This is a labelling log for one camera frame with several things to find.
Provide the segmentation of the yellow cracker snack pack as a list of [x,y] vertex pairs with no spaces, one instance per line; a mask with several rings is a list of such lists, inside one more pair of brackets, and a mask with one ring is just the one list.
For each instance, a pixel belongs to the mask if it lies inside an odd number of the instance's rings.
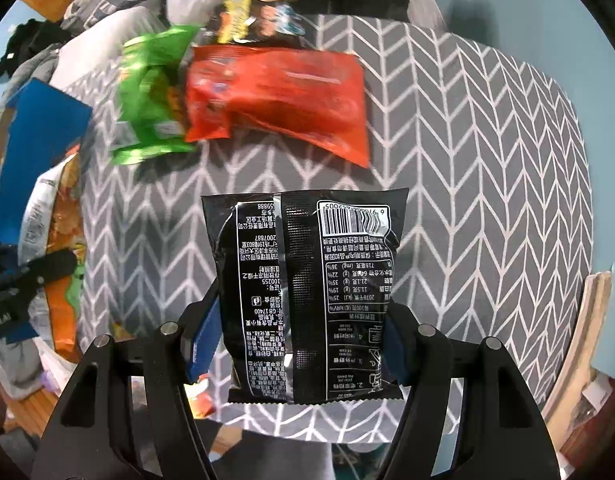
[[80,298],[86,256],[78,153],[36,179],[24,210],[18,242],[22,266],[38,274],[28,307],[35,333],[58,356],[79,362]]

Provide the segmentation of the black barcode snack bag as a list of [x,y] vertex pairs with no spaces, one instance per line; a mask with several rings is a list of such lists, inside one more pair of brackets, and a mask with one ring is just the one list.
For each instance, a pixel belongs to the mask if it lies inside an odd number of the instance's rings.
[[233,403],[395,399],[382,362],[407,191],[207,195]]

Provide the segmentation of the orange fries snack bag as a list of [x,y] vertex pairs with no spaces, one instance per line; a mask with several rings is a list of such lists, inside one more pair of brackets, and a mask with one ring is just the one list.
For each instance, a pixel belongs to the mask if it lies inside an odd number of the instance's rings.
[[194,419],[206,419],[216,412],[210,390],[210,377],[202,374],[198,382],[185,385],[185,392]]

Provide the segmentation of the wooden boards stack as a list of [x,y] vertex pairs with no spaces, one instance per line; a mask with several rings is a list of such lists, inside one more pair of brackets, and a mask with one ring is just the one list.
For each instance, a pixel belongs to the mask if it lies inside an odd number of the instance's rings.
[[583,389],[592,381],[592,358],[598,344],[612,288],[612,273],[598,272],[585,278],[579,316],[565,360],[542,416],[556,451],[573,430],[574,409]]

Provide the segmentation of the blue cardboard box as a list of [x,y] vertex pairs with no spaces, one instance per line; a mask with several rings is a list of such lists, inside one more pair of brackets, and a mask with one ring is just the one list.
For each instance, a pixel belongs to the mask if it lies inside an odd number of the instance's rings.
[[[0,131],[6,140],[0,161],[0,243],[17,248],[36,179],[80,140],[91,116],[91,107],[36,78],[7,102]],[[29,322],[28,307],[37,291],[17,295],[22,322],[8,334]]]

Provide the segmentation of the green snack bag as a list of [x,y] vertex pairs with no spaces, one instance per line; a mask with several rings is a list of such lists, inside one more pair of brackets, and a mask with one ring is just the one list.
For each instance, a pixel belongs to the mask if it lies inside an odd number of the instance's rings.
[[136,165],[163,155],[190,153],[185,141],[181,64],[200,27],[175,25],[135,37],[122,49],[120,117],[112,162]]

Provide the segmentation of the grey chevron tablecloth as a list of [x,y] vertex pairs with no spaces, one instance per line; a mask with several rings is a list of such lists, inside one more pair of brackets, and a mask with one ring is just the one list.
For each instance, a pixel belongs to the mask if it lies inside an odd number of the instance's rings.
[[81,148],[87,245],[78,339],[174,320],[216,275],[202,197],[296,188],[407,188],[394,297],[445,335],[494,336],[544,403],[591,267],[579,121],[554,79],[490,47],[356,16],[307,18],[306,42],[365,72],[370,166],[260,132],[118,166],[120,62],[70,84],[89,105]]

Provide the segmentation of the grey crumpled duvet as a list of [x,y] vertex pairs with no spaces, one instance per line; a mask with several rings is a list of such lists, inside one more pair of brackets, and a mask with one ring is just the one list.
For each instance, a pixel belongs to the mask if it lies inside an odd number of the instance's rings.
[[[7,102],[19,91],[30,79],[36,78],[43,82],[49,82],[58,64],[60,44],[51,44],[49,47],[36,54],[30,60],[23,62],[6,84],[5,91],[0,101],[0,125],[6,110]],[[5,135],[0,133],[0,161],[5,154]]]

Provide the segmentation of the bed with white sheet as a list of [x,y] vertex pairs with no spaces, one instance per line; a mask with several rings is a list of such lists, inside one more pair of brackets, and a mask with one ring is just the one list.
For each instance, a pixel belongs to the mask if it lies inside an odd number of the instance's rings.
[[117,58],[131,39],[165,30],[160,18],[144,6],[111,14],[59,49],[50,85],[65,90],[97,66]]

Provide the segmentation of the black clothes pile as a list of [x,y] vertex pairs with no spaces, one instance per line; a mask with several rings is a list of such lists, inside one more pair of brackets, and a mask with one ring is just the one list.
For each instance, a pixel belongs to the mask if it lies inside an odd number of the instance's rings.
[[62,46],[71,38],[71,32],[51,21],[40,22],[31,18],[18,25],[0,58],[0,80],[4,77],[10,78],[23,62],[30,60],[52,44]]

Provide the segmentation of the black yellow snack bag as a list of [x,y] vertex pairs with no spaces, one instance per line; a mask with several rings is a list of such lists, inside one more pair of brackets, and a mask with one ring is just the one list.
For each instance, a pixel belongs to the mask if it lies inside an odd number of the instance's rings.
[[206,25],[213,44],[298,48],[306,34],[299,0],[224,0]]

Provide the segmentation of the red snack bag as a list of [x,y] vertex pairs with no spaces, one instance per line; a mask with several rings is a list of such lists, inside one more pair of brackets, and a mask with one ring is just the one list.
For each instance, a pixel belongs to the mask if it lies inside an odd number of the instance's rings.
[[235,129],[290,136],[370,163],[364,70],[354,55],[281,47],[196,47],[187,70],[188,143]]

